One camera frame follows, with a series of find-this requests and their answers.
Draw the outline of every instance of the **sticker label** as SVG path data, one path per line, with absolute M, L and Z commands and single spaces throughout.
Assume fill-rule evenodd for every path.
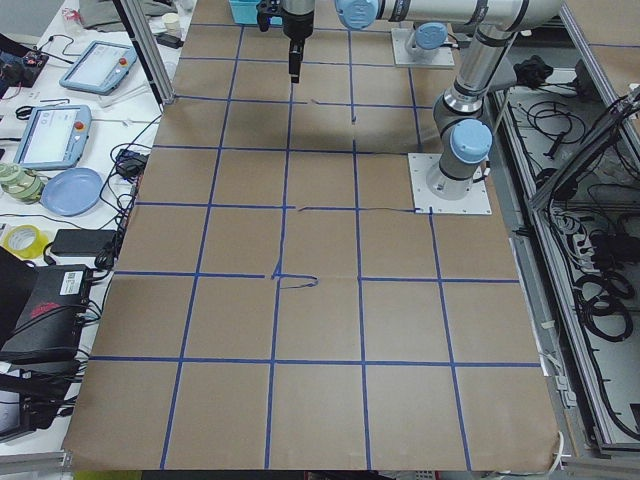
M 64 274 L 62 280 L 62 287 L 60 287 L 60 295 L 77 295 L 80 293 L 80 286 L 82 285 L 82 271 L 67 272 Z

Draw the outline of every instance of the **yellow tape roll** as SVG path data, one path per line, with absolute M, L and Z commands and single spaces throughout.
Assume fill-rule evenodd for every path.
M 22 225 L 7 233 L 4 248 L 24 259 L 32 259 L 42 255 L 44 247 L 49 243 L 47 236 L 33 225 Z

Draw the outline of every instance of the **white mounting plate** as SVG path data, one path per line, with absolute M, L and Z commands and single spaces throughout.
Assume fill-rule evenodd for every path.
M 440 161 L 440 154 L 410 153 L 409 169 L 413 190 L 413 206 L 417 213 L 454 215 L 491 215 L 491 205 L 484 182 L 473 183 L 471 190 L 461 200 L 445 200 L 435 195 L 427 186 L 427 173 Z M 478 168 L 473 178 L 480 178 Z
M 405 48 L 407 38 L 411 34 L 411 30 L 408 28 L 392 28 L 391 29 L 391 43 L 393 45 L 393 56 L 396 60 L 396 66 L 398 67 L 423 67 L 433 69 L 453 69 L 456 64 L 453 61 L 453 53 L 451 48 L 441 47 L 435 55 L 424 56 L 411 55 Z

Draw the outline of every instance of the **teal plastic container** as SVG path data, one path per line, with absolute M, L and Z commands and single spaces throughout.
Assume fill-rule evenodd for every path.
M 257 25 L 256 5 L 259 0 L 229 0 L 233 21 L 242 25 Z M 271 25 L 282 25 L 281 18 L 272 18 Z

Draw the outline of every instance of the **metal bracket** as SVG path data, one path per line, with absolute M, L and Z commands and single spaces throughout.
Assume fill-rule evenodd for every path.
M 440 47 L 432 52 L 419 50 L 416 55 L 411 55 L 405 48 L 409 35 L 411 35 L 411 30 L 408 28 L 391 29 L 393 56 L 397 67 L 422 67 L 451 70 L 456 66 L 453 61 L 453 53 L 449 47 Z
M 484 182 L 471 185 L 469 193 L 461 200 L 445 200 L 427 186 L 427 174 L 440 161 L 440 154 L 410 153 L 409 169 L 413 190 L 413 206 L 417 213 L 491 215 L 491 205 Z M 473 178 L 480 178 L 478 169 Z

